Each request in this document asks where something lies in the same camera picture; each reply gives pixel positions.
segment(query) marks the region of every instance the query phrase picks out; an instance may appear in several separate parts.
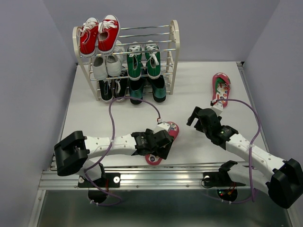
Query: gray wall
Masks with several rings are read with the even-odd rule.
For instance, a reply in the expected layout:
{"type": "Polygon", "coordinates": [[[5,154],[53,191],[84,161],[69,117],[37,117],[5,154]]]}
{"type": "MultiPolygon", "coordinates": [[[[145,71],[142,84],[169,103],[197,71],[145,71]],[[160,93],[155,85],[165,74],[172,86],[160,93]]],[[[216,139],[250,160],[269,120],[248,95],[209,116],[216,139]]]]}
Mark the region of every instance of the gray wall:
{"type": "Polygon", "coordinates": [[[302,9],[302,0],[279,3],[244,68],[270,151],[303,166],[302,9]]]}
{"type": "MultiPolygon", "coordinates": [[[[43,0],[72,55],[72,29],[89,17],[118,17],[122,27],[169,24],[180,28],[184,61],[244,61],[279,0],[43,0]]],[[[152,30],[139,31],[141,34],[152,30]]],[[[134,30],[122,31],[134,34],[134,30]]],[[[154,40],[164,37],[153,36],[154,40]]],[[[131,40],[140,41],[146,38],[131,40]]]]}
{"type": "Polygon", "coordinates": [[[0,3],[0,226],[28,225],[75,64],[40,0],[0,3]]]}

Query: beige rack frame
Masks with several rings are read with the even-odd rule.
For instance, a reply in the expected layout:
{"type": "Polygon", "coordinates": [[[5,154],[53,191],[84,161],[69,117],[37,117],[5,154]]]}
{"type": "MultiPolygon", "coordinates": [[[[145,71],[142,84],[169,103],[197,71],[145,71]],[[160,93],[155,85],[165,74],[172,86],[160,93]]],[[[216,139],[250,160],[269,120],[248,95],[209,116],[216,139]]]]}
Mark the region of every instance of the beige rack frame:
{"type": "MultiPolygon", "coordinates": [[[[100,54],[97,53],[93,57],[98,56],[109,56],[109,55],[116,55],[116,54],[128,54],[128,53],[145,53],[145,52],[167,52],[166,58],[161,58],[161,74],[164,76],[165,84],[166,84],[166,90],[167,93],[172,95],[174,91],[174,84],[176,79],[176,72],[177,72],[177,65],[178,65],[178,59],[179,59],[179,50],[180,50],[180,38],[179,38],[179,27],[176,20],[172,20],[170,22],[170,25],[162,25],[162,26],[147,26],[147,27],[127,27],[127,28],[121,28],[121,31],[123,30],[131,30],[131,29],[146,29],[146,28],[162,28],[167,27],[169,28],[169,32],[165,33],[154,33],[154,34],[143,34],[143,35],[120,35],[119,38],[128,38],[128,37],[139,37],[139,36],[153,36],[153,35],[169,35],[168,40],[164,41],[154,41],[153,43],[158,44],[168,44],[167,49],[160,49],[160,50],[154,50],[154,51],[136,51],[136,52],[119,52],[119,53],[112,53],[112,54],[100,54]]],[[[78,63],[83,71],[83,74],[89,84],[89,87],[97,101],[101,99],[100,89],[99,85],[97,83],[97,80],[92,76],[92,63],[93,63],[93,57],[89,58],[88,63],[83,63],[82,56],[80,54],[80,42],[79,38],[77,37],[77,30],[81,27],[74,27],[72,32],[72,40],[73,40],[73,46],[76,58],[78,60],[78,63]]],[[[148,44],[149,42],[138,42],[137,44],[148,44]]],[[[124,44],[117,44],[120,46],[127,46],[131,45],[132,43],[124,43],[124,44]]],[[[124,77],[110,77],[107,79],[111,79],[112,83],[114,82],[114,79],[122,79],[124,77]]],[[[145,85],[144,87],[144,95],[151,94],[150,85],[145,85]]]]}

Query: red slipper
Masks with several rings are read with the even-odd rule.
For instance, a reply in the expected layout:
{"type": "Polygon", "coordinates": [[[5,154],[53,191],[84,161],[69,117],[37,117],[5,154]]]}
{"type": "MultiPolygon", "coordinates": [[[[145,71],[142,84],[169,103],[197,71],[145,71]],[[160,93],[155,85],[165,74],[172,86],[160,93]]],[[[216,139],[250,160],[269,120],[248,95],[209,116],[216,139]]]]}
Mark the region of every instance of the red slipper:
{"type": "MultiPolygon", "coordinates": [[[[179,134],[179,127],[174,122],[167,122],[167,123],[170,124],[169,135],[172,136],[175,140],[179,134]]],[[[145,155],[145,160],[148,164],[152,166],[157,166],[162,161],[162,158],[154,155],[145,155]]]]}
{"type": "MultiPolygon", "coordinates": [[[[213,76],[213,100],[227,99],[231,89],[231,80],[225,73],[218,72],[213,76]]],[[[227,106],[227,101],[222,101],[223,107],[227,106]]]]}

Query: green sneaker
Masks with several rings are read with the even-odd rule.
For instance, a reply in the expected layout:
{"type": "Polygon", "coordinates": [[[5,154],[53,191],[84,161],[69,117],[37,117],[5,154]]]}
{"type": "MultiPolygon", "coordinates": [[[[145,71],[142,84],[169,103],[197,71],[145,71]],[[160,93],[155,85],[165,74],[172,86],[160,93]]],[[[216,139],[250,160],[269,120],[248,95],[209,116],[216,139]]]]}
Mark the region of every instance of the green sneaker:
{"type": "MultiPolygon", "coordinates": [[[[152,40],[149,40],[150,44],[146,44],[144,46],[145,51],[154,51],[159,50],[159,46],[153,43],[152,40]]],[[[151,79],[159,78],[161,74],[161,54],[160,52],[147,52],[145,53],[146,57],[146,67],[147,67],[147,74],[151,79]]]]}
{"type": "Polygon", "coordinates": [[[160,75],[158,79],[147,78],[152,87],[152,96],[157,103],[164,102],[166,99],[166,87],[164,77],[160,75]]]}
{"type": "MultiPolygon", "coordinates": [[[[129,80],[129,96],[138,98],[138,99],[143,99],[143,89],[144,89],[144,84],[145,84],[145,78],[141,77],[138,80],[129,80]]],[[[131,103],[134,105],[140,104],[142,101],[140,100],[134,100],[130,99],[131,103]]]]}
{"type": "MultiPolygon", "coordinates": [[[[130,45],[127,52],[142,51],[142,47],[137,42],[133,42],[134,45],[130,45]]],[[[127,67],[128,76],[131,80],[138,80],[141,77],[141,59],[142,53],[130,53],[127,55],[127,67]]]]}

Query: gray floor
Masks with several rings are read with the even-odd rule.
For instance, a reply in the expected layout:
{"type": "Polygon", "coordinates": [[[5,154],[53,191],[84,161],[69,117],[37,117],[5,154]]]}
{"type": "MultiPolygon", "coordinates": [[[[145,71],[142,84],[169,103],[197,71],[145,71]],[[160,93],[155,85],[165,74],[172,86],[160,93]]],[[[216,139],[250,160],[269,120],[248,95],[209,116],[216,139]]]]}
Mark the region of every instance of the gray floor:
{"type": "MultiPolygon", "coordinates": [[[[39,220],[40,227],[289,227],[285,209],[259,193],[255,203],[229,205],[201,191],[115,192],[124,203],[96,207],[87,191],[49,191],[39,220]]],[[[249,195],[240,192],[239,199],[249,195]]]]}

